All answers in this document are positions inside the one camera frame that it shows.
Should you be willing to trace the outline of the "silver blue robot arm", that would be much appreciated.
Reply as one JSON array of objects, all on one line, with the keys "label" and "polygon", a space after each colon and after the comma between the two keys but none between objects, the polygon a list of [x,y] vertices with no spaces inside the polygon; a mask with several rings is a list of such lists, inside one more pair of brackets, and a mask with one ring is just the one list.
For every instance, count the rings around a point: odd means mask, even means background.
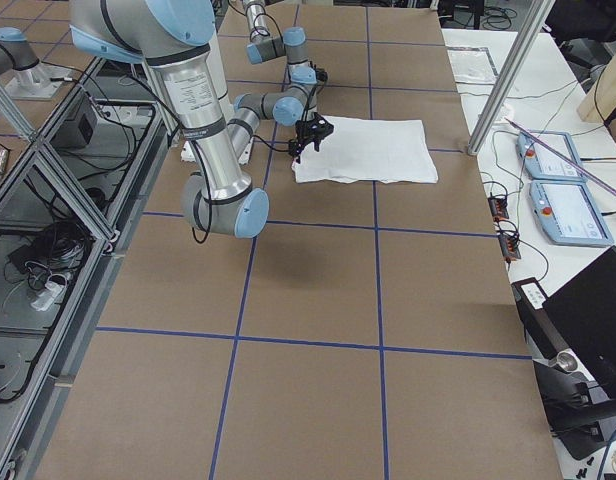
[{"label": "silver blue robot arm", "polygon": [[256,65],[284,58],[290,82],[325,85],[328,74],[310,60],[304,29],[293,26],[282,31],[277,21],[266,12],[266,7],[271,4],[273,1],[242,1],[249,28],[246,52],[250,63]]},{"label": "silver blue robot arm", "polygon": [[305,33],[291,27],[273,36],[267,2],[246,1],[251,63],[285,58],[286,90],[245,94],[227,117],[216,89],[224,86],[214,9],[209,1],[73,1],[74,45],[93,56],[128,64],[144,63],[160,80],[156,97],[188,141],[199,166],[182,195],[184,216],[194,230],[253,238],[264,228],[267,193],[254,187],[239,158],[261,121],[292,127],[292,159],[318,147],[334,127],[317,111],[318,87],[326,73],[310,61]]}]

